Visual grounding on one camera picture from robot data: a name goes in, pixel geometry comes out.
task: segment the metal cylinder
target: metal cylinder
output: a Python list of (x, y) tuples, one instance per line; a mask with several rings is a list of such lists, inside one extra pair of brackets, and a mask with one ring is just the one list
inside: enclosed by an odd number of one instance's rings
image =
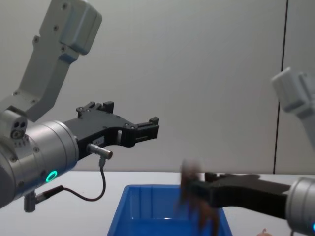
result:
[(24, 197), (24, 211), (27, 213), (31, 213), (35, 211), (36, 205), (36, 195), (35, 192), (32, 191), (25, 195)]
[(293, 231), (314, 235), (315, 179), (300, 178), (291, 186), (285, 214)]
[(78, 157), (74, 135), (58, 121), (28, 128), (13, 145), (0, 142), (0, 208), (69, 171)]
[(94, 153), (104, 157), (105, 159), (111, 159), (113, 156), (113, 152), (102, 147), (99, 147), (95, 144), (88, 144), (88, 152)]

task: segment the black cable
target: black cable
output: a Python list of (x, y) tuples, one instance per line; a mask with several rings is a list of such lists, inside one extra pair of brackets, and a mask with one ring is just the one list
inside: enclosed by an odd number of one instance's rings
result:
[(101, 194), (97, 197), (97, 198), (86, 198), (80, 194), (78, 194), (77, 192), (73, 191), (72, 189), (69, 189), (69, 188), (63, 188), (64, 191), (68, 191), (72, 194), (74, 194), (75, 196), (85, 200), (85, 201), (88, 201), (88, 202), (95, 202), (99, 199), (101, 199), (105, 193), (105, 190), (106, 190), (106, 179), (105, 179), (105, 175), (104, 175), (104, 170), (103, 170), (103, 167), (100, 167), (99, 168), (100, 170), (100, 174), (102, 175), (102, 180), (103, 180), (103, 190), (101, 192)]

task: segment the small orange object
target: small orange object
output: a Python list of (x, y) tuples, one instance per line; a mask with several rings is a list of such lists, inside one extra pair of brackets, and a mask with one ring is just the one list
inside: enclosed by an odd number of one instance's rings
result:
[(261, 233), (257, 234), (257, 236), (272, 236), (271, 234), (266, 233), (266, 232), (267, 232), (267, 230), (263, 229)]

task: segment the screw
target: screw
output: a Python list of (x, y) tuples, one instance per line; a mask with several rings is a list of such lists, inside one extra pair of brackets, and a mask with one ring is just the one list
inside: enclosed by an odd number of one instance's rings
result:
[(68, 4), (67, 3), (64, 3), (63, 6), (62, 6), (62, 10), (66, 10), (68, 7)]
[(58, 25), (55, 25), (54, 26), (54, 32), (58, 31), (58, 29), (59, 29)]
[(40, 176), (44, 177), (46, 175), (46, 171), (43, 170), (41, 173), (40, 173)]
[(23, 181), (19, 182), (18, 187), (22, 188), (23, 186), (24, 186), (24, 182)]
[(38, 43), (39, 42), (39, 37), (38, 36), (35, 36), (34, 39), (33, 39), (34, 43)]
[(37, 152), (39, 152), (39, 148), (38, 147), (34, 147), (33, 151), (37, 153)]
[(20, 131), (18, 131), (18, 130), (13, 130), (12, 131), (12, 133), (11, 133), (11, 137), (13, 138), (13, 139), (18, 139), (18, 138), (20, 138), (21, 137), (21, 132)]

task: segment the cable connector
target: cable connector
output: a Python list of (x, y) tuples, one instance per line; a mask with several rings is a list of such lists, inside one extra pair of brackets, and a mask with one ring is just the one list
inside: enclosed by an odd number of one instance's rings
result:
[(44, 201), (44, 200), (46, 200), (46, 199), (56, 195), (57, 193), (60, 193), (61, 191), (63, 191), (63, 186), (62, 185), (60, 185), (60, 186), (58, 186), (56, 188), (50, 189), (48, 191), (45, 191), (45, 192), (43, 192), (41, 194), (38, 194), (36, 196), (36, 204), (41, 203), (42, 201)]
[(105, 166), (105, 163), (106, 163), (106, 159), (103, 156), (101, 156), (98, 162), (98, 166), (103, 169), (103, 167)]
[(105, 158), (105, 159), (110, 159), (113, 156), (113, 152), (109, 151), (103, 147), (99, 147), (95, 144), (88, 144), (87, 146), (87, 151), (90, 153), (94, 153), (97, 155), (100, 155), (101, 157)]

